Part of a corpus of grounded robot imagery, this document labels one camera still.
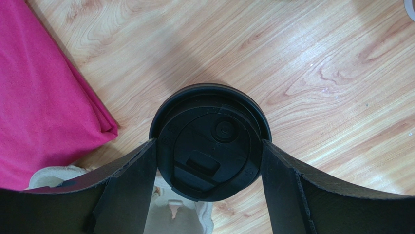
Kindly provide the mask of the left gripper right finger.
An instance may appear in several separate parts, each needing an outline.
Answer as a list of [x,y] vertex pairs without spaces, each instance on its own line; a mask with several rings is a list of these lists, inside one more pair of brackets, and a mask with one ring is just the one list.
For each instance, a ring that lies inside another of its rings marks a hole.
[[365,188],[263,141],[262,180],[275,234],[412,234],[415,198]]

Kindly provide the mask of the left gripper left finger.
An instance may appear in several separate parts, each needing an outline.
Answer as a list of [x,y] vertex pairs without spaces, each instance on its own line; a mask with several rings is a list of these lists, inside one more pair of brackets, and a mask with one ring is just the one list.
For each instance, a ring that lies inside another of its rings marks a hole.
[[56,187],[1,189],[3,234],[141,234],[157,170],[156,141]]

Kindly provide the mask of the black cup lid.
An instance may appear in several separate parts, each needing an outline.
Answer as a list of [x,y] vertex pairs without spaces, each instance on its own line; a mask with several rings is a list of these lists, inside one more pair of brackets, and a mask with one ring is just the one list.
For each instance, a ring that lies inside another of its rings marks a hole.
[[260,176],[263,141],[272,134],[264,112],[245,93],[218,83],[180,89],[158,109],[150,138],[158,169],[177,194],[214,202]]

